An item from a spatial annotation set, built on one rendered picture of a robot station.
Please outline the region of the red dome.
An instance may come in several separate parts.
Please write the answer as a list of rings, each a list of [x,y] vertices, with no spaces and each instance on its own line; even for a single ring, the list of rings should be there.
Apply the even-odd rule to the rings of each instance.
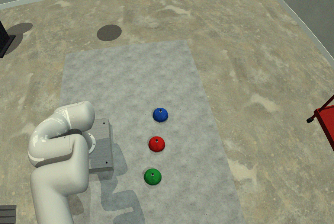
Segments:
[[[154,152],[160,152],[165,147],[165,142],[161,137],[152,137],[148,143],[150,150]]]

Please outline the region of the green dome bell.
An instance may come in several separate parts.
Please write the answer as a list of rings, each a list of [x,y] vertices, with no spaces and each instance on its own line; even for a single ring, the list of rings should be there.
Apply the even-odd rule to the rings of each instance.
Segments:
[[[149,185],[157,185],[161,181],[161,173],[157,169],[148,169],[144,174],[144,180]]]

